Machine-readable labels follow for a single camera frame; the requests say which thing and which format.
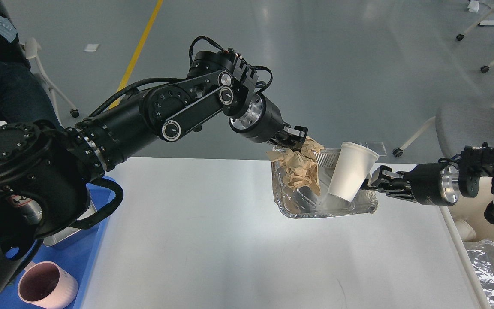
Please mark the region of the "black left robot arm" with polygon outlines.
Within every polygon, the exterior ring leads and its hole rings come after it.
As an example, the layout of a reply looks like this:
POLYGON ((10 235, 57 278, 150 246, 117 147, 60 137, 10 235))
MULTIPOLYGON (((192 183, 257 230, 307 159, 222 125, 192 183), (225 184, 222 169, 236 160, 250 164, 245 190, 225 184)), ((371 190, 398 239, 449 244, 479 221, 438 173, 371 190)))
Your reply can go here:
POLYGON ((90 229, 112 215, 122 187, 104 178, 153 141, 176 142, 219 113, 254 143, 300 151, 308 129, 292 127, 263 92, 271 81, 233 48, 192 41, 183 79, 148 78, 124 87, 64 130, 49 121, 0 126, 0 293, 43 240, 67 227, 90 229))

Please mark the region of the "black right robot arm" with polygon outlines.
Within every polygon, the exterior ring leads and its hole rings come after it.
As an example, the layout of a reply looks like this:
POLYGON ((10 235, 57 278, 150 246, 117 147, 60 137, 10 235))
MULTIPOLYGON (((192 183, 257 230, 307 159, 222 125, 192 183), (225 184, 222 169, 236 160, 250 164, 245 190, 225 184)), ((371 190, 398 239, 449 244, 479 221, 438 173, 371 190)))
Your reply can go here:
POLYGON ((494 147, 486 142, 480 147, 466 146, 461 153, 436 163, 418 164, 410 171, 379 166, 361 189, 420 205, 453 206, 460 197, 475 198, 481 178, 491 180, 493 199, 484 210, 484 218, 494 225, 494 147))

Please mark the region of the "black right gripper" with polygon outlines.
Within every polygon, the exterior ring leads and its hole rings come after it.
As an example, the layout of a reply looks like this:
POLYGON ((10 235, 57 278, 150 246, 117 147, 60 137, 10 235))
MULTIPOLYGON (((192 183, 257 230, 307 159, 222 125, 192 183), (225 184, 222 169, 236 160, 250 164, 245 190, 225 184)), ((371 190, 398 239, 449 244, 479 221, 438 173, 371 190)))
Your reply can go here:
POLYGON ((360 189, 421 205, 452 206, 460 197, 459 171, 448 162, 418 164, 409 172, 379 166, 360 189))

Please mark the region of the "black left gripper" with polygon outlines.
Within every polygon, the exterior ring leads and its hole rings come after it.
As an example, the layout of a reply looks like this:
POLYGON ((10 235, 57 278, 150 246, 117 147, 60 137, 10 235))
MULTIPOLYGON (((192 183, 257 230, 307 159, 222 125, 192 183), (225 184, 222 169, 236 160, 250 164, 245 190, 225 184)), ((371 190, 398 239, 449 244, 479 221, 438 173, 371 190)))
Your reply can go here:
POLYGON ((285 124, 280 109, 263 94, 253 94, 247 111, 229 119, 229 125, 253 143, 271 143, 292 151, 301 150, 308 133, 307 127, 285 124))

